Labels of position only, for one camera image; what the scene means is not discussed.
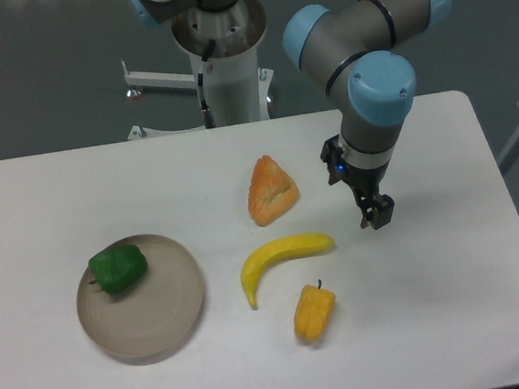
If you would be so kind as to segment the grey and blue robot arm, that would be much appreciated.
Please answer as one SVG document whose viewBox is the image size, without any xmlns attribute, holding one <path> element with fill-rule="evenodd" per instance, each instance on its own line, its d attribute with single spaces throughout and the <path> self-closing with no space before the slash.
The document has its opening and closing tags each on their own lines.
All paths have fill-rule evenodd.
<svg viewBox="0 0 519 389">
<path fill-rule="evenodd" d="M 144 26 L 169 22 L 189 56 L 192 86 L 206 128 L 255 122 L 264 99 L 257 47 L 266 13 L 257 0 L 128 0 Z M 395 45 L 449 15 L 452 0 L 356 0 L 341 12 L 301 8 L 283 48 L 342 114 L 338 135 L 321 151 L 331 183 L 343 182 L 362 210 L 362 226 L 385 226 L 394 201 L 379 186 L 416 90 L 412 65 Z"/>
</svg>

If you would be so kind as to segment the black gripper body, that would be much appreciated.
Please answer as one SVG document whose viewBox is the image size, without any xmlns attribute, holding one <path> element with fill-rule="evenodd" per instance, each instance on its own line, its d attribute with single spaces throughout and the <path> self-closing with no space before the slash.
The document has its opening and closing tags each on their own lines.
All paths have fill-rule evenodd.
<svg viewBox="0 0 519 389">
<path fill-rule="evenodd" d="M 330 173 L 328 182 L 334 185 L 342 181 L 349 186 L 360 208 L 376 205 L 390 205 L 391 198 L 380 194 L 379 184 L 387 170 L 387 164 L 373 165 L 371 168 L 357 167 L 346 160 L 345 149 L 339 143 L 339 136 L 327 139 L 321 150 L 320 159 Z"/>
</svg>

